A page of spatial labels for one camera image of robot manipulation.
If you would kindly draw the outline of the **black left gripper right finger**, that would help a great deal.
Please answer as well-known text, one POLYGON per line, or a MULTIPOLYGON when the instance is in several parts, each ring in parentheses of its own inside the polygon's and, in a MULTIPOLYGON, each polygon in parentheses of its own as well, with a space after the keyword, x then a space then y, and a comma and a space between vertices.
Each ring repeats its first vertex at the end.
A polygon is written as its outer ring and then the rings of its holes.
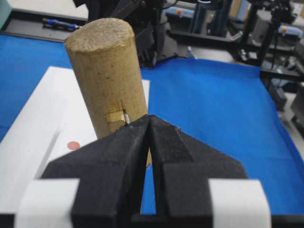
POLYGON ((269 228, 263 187, 232 157, 149 118, 157 214, 166 228, 269 228))

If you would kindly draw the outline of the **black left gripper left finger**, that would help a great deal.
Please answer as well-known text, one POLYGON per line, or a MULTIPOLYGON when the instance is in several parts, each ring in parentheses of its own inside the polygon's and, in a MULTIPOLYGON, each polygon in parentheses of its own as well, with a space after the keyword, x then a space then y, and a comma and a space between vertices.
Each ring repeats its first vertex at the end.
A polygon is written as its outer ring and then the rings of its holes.
POLYGON ((27 187, 17 228, 117 228, 140 210, 150 119, 51 161, 27 187))

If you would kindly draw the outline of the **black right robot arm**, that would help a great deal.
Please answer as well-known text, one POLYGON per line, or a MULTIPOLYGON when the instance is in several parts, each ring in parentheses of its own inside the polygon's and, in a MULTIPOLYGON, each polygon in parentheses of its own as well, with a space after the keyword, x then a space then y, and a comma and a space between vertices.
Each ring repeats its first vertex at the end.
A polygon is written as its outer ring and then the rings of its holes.
POLYGON ((178 55, 177 42, 169 36, 170 25, 163 13, 166 0, 75 0, 76 7, 86 5, 88 22, 101 18, 122 19, 134 31, 139 64, 156 63, 178 55))

